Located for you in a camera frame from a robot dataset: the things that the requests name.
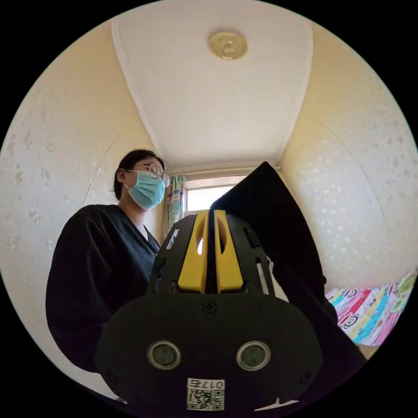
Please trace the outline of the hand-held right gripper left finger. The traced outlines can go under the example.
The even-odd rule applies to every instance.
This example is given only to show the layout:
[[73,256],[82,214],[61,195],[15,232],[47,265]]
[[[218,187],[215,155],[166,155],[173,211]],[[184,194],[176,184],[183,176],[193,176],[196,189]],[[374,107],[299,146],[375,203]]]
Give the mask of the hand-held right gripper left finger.
[[203,294],[208,262],[209,211],[198,211],[190,217],[193,225],[178,287],[182,292]]

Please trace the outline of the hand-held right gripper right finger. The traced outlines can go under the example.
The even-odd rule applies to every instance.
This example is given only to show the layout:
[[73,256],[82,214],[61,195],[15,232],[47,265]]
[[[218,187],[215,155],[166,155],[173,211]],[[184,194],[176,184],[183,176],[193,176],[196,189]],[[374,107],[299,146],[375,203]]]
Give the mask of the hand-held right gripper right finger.
[[243,287],[243,277],[225,211],[214,211],[214,228],[218,293],[238,292]]

